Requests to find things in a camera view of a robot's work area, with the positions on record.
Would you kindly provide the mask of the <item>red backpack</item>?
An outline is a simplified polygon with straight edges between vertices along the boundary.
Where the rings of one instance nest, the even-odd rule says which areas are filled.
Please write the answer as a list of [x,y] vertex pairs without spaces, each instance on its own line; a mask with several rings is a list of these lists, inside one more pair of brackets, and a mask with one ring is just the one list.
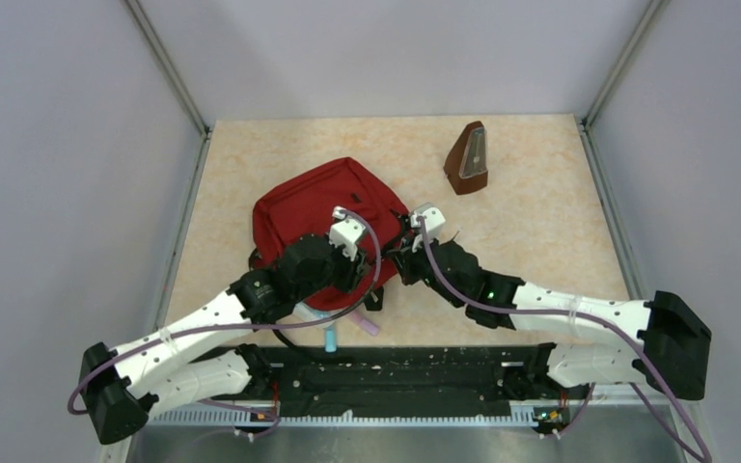
[[[273,262],[304,234],[327,234],[334,223],[335,206],[360,215],[379,239],[383,256],[379,279],[363,300],[368,312],[379,312],[384,307],[384,285],[397,274],[394,264],[384,256],[394,240],[406,236],[409,210],[393,189],[350,157],[315,167],[257,200],[252,215],[256,248],[249,257],[249,269]],[[333,315],[358,300],[372,281],[375,265],[372,238],[363,240],[360,248],[369,254],[371,269],[357,289],[348,294],[329,287],[300,303]]]

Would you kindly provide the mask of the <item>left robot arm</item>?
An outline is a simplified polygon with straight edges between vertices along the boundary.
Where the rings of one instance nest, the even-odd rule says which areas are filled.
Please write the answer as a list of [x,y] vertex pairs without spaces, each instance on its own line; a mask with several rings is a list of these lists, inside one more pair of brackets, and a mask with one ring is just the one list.
[[334,226],[325,235],[305,234],[190,314],[137,340],[87,348],[69,412],[88,416],[98,442],[114,445],[187,403],[239,393],[259,398],[271,374],[255,345],[209,361],[202,355],[256,331],[285,328],[283,318],[329,289],[348,298],[329,318],[347,315],[380,282],[382,257],[374,232],[356,223],[346,231]]

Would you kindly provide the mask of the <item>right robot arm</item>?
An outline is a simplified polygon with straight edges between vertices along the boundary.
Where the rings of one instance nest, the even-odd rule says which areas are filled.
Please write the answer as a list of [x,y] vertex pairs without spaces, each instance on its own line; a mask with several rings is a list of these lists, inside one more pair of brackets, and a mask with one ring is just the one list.
[[604,300],[560,292],[486,270],[454,241],[404,241],[383,256],[405,285],[425,284],[479,326],[581,340],[580,346],[553,342],[526,363],[535,395],[587,383],[645,382],[678,399],[705,397],[711,330],[675,293]]

